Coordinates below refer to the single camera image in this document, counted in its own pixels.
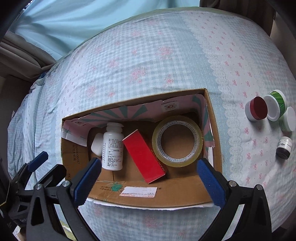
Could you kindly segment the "light blue curtain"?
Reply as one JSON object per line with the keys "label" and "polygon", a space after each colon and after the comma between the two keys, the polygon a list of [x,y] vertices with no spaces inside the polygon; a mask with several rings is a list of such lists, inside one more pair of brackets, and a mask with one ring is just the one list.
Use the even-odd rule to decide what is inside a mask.
{"label": "light blue curtain", "polygon": [[10,31],[59,60],[110,25],[156,9],[199,6],[199,1],[32,1]]}

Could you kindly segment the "white pill bottle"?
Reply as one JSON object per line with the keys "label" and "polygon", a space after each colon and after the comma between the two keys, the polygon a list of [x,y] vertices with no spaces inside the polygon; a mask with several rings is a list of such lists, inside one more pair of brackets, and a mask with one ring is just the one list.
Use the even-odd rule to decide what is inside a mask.
{"label": "white pill bottle", "polygon": [[123,164],[123,125],[109,122],[103,134],[102,168],[119,171]]}

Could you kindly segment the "checkered floral bed quilt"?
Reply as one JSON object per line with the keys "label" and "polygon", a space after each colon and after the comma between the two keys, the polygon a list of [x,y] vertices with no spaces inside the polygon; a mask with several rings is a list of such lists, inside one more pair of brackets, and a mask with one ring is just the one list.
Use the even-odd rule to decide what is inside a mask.
{"label": "checkered floral bed quilt", "polygon": [[99,33],[34,82],[8,127],[8,172],[46,151],[48,161],[28,187],[61,163],[66,116],[166,92],[206,88],[217,121],[223,175],[239,185],[261,184],[272,229],[295,208],[295,152],[275,152],[277,123],[251,123],[244,106],[280,90],[295,106],[295,78],[270,37],[254,22],[201,9],[134,17]]}

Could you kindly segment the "green striped white-lid jar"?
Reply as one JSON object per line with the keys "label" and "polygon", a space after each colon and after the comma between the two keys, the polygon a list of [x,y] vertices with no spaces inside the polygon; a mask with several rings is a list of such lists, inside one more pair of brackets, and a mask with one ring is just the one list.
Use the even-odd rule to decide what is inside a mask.
{"label": "green striped white-lid jar", "polygon": [[263,97],[267,105],[267,118],[269,121],[279,120],[287,110],[287,98],[279,89],[273,90]]}

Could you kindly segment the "brown cardboard box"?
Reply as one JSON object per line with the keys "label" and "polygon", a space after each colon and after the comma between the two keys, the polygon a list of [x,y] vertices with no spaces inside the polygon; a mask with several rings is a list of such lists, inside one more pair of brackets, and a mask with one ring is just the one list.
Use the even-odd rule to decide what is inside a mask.
{"label": "brown cardboard box", "polygon": [[136,208],[184,208],[211,202],[197,173],[197,161],[206,158],[216,171],[222,170],[221,149],[215,115],[208,91],[195,89],[118,102],[66,117],[62,120],[61,152],[66,179],[71,180],[95,157],[91,141],[105,133],[106,125],[123,125],[124,138],[139,130],[152,149],[156,126],[170,116],[186,116],[199,126],[203,149],[192,164],[166,168],[166,175],[147,184],[123,144],[123,164],[119,171],[102,168],[89,193],[92,199]]}

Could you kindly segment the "white lid pale green jar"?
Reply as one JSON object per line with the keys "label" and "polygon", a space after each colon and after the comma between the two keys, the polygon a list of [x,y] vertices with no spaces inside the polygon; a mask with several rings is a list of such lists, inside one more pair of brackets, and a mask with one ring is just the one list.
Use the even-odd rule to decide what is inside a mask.
{"label": "white lid pale green jar", "polygon": [[296,126],[295,110],[289,106],[279,118],[279,125],[283,132],[293,132]]}

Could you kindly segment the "white earbuds case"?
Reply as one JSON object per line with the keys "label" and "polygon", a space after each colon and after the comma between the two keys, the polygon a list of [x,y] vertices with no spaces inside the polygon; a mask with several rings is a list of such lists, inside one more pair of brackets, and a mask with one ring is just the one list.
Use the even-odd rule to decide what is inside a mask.
{"label": "white earbuds case", "polygon": [[102,148],[103,148],[103,134],[97,133],[93,139],[91,144],[91,151],[96,155],[102,156]]}

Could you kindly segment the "red rectangular box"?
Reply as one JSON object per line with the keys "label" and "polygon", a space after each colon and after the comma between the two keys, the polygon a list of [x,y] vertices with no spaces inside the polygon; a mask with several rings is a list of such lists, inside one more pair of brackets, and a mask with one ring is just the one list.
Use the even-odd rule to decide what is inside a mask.
{"label": "red rectangular box", "polygon": [[166,168],[145,142],[139,130],[125,137],[123,144],[147,184],[166,175]]}

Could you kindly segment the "red lid white jar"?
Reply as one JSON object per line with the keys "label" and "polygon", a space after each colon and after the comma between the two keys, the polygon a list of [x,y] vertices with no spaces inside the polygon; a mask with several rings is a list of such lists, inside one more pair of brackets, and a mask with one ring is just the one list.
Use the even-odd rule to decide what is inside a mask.
{"label": "red lid white jar", "polygon": [[265,100],[256,96],[245,105],[245,115],[250,121],[260,121],[267,117],[268,109]]}

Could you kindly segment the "yellow packing tape roll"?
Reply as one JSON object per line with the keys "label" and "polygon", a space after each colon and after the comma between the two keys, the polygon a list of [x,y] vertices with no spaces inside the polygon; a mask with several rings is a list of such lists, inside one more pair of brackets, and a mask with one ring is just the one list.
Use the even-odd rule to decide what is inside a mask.
{"label": "yellow packing tape roll", "polygon": [[154,129],[152,149],[167,166],[182,168],[192,164],[203,149],[199,126],[186,116],[170,116]]}

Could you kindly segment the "black jar white label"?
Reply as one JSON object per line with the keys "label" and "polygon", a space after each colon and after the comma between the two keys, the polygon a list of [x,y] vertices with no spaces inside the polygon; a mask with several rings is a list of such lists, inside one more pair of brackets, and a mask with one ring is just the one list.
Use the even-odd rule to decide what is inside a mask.
{"label": "black jar white label", "polygon": [[292,139],[286,136],[280,138],[276,148],[276,155],[283,160],[287,160],[292,152]]}

